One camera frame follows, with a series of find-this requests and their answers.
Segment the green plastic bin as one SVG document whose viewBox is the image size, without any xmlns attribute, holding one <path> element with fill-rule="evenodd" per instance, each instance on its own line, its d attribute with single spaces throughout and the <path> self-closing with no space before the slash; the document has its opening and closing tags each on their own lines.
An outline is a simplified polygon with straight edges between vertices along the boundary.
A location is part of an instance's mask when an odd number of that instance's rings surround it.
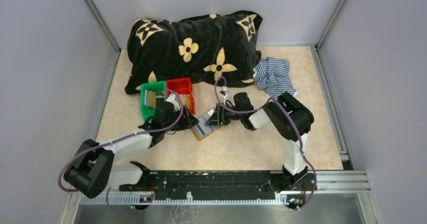
<svg viewBox="0 0 427 224">
<path fill-rule="evenodd" d="M 163 89 L 166 88 L 166 82 L 145 83 L 140 86 L 140 110 L 143 120 L 146 121 L 148 117 L 153 116 L 155 108 L 149 106 L 148 98 L 150 92 L 162 95 Z"/>
</svg>

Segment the red plastic bin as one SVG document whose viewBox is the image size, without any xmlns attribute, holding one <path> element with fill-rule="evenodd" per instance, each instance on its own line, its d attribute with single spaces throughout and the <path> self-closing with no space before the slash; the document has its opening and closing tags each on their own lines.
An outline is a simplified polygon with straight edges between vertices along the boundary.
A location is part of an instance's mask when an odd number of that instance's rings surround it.
<svg viewBox="0 0 427 224">
<path fill-rule="evenodd" d="M 189 94 L 192 97 L 193 108 L 189 109 L 191 114 L 195 114 L 195 102 L 193 97 L 193 87 L 190 77 L 166 80 L 166 88 L 179 95 Z"/>
</svg>

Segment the yellow leather card holder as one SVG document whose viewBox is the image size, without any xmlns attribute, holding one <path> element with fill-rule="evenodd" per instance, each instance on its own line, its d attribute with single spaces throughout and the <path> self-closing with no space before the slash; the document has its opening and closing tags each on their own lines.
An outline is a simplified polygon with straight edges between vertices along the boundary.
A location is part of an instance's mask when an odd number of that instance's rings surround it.
<svg viewBox="0 0 427 224">
<path fill-rule="evenodd" d="M 199 122 L 191 128 L 191 132 L 197 141 L 202 141 L 204 138 L 208 137 L 211 133 L 220 128 L 219 125 L 207 125 L 208 119 L 211 117 L 209 113 L 205 113 L 203 116 L 199 117 Z"/>
</svg>

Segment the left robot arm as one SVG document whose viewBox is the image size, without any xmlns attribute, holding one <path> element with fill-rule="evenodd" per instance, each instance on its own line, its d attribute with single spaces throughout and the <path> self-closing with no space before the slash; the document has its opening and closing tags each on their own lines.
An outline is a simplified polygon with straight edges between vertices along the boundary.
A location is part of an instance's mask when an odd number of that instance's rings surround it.
<svg viewBox="0 0 427 224">
<path fill-rule="evenodd" d="M 154 115 L 134 132 L 104 143 L 84 141 L 61 170 L 59 181 L 66 181 L 72 187 L 71 192 L 79 191 L 87 198 L 97 197 L 112 187 L 129 186 L 132 190 L 144 191 L 151 184 L 150 170 L 137 161 L 119 166 L 116 162 L 154 147 L 168 131 L 190 129 L 198 123 L 186 105 L 176 110 L 172 103 L 162 102 Z"/>
</svg>

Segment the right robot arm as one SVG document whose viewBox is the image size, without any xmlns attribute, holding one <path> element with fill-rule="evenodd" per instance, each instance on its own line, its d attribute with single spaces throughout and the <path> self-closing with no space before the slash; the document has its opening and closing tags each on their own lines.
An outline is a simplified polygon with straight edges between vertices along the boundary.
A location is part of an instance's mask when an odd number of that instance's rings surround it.
<svg viewBox="0 0 427 224">
<path fill-rule="evenodd" d="M 256 110 L 247 93 L 240 92 L 233 96 L 232 102 L 225 100 L 217 103 L 205 125 L 225 126 L 231 121 L 240 121 L 251 131 L 272 124 L 286 144 L 282 166 L 284 185 L 290 190 L 296 190 L 302 185 L 308 174 L 305 142 L 314 123 L 314 116 L 307 107 L 285 92 Z"/>
</svg>

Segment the cards in green bin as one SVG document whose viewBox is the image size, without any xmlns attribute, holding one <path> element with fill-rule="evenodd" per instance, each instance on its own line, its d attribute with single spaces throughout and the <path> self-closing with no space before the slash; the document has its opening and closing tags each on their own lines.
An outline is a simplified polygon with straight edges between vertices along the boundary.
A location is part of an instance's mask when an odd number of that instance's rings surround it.
<svg viewBox="0 0 427 224">
<path fill-rule="evenodd" d="M 162 93 L 157 93 L 155 91 L 144 90 L 144 100 L 143 104 L 151 109 L 156 109 L 157 106 L 165 100 L 165 97 Z"/>
</svg>

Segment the cards in red bin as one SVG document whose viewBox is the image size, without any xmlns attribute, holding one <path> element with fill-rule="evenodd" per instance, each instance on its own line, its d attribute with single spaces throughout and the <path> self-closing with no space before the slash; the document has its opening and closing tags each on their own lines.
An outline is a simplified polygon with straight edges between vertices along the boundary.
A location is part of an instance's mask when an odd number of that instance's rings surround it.
<svg viewBox="0 0 427 224">
<path fill-rule="evenodd" d="M 182 103 L 187 106 L 188 109 L 193 108 L 192 97 L 189 94 L 181 94 L 180 99 Z"/>
</svg>

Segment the blue striped cloth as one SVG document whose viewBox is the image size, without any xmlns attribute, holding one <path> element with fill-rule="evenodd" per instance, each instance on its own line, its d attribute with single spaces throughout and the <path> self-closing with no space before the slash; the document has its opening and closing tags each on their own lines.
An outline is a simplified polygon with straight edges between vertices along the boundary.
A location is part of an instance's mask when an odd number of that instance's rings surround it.
<svg viewBox="0 0 427 224">
<path fill-rule="evenodd" d="M 274 57 L 260 59 L 254 68 L 253 78 L 259 89 L 276 99 L 283 93 L 292 96 L 299 93 L 293 86 L 287 59 Z"/>
</svg>

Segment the black floral blanket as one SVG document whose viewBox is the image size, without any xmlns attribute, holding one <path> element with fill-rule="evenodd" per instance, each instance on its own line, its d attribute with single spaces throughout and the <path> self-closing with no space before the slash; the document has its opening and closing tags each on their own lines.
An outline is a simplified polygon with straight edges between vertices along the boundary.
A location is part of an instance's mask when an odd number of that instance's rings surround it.
<svg viewBox="0 0 427 224">
<path fill-rule="evenodd" d="M 127 41 L 132 69 L 125 92 L 134 95 L 142 84 L 190 78 L 194 84 L 254 84 L 261 59 L 256 43 L 263 18 L 256 12 L 209 14 L 178 22 L 137 19 Z"/>
</svg>

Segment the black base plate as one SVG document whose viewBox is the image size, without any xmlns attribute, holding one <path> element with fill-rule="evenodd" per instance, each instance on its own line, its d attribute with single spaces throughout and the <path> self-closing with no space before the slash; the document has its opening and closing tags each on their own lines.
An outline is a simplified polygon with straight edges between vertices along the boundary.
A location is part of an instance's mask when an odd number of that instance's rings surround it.
<svg viewBox="0 0 427 224">
<path fill-rule="evenodd" d="M 282 171 L 151 171 L 119 190 L 147 191 L 155 200 L 250 201 L 274 200 L 283 191 L 309 192 L 314 184 L 312 173 L 291 188 L 284 184 Z"/>
</svg>

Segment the aluminium front rail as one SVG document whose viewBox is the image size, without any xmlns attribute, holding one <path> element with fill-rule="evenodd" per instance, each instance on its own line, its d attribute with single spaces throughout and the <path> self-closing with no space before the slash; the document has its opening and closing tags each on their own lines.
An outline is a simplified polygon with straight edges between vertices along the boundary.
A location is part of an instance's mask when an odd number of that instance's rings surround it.
<svg viewBox="0 0 427 224">
<path fill-rule="evenodd" d="M 125 185 L 81 204 L 110 205 L 287 205 L 303 206 L 315 194 L 369 193 L 363 171 L 309 172 L 294 186 L 282 171 L 152 171 L 135 185 Z"/>
</svg>

